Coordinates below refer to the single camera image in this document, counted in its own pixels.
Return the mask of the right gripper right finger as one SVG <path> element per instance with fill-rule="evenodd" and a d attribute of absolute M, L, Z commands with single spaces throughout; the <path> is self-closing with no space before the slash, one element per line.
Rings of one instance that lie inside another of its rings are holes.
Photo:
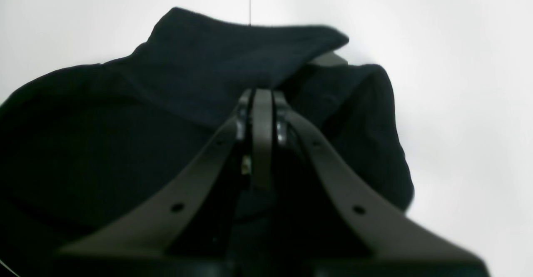
<path fill-rule="evenodd" d="M 281 92 L 252 95 L 252 186 L 272 188 L 274 152 L 294 138 L 335 214 L 368 250 L 367 257 L 307 256 L 296 277 L 487 277 L 480 258 L 406 218 L 341 159 L 325 136 L 293 111 Z"/>

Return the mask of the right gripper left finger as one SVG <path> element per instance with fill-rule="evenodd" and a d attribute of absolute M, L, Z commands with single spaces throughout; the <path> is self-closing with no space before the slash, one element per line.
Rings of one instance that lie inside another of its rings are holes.
<path fill-rule="evenodd" d="M 253 90 L 166 186 L 55 259 L 56 277 L 237 277 L 225 257 L 240 191 Z"/>

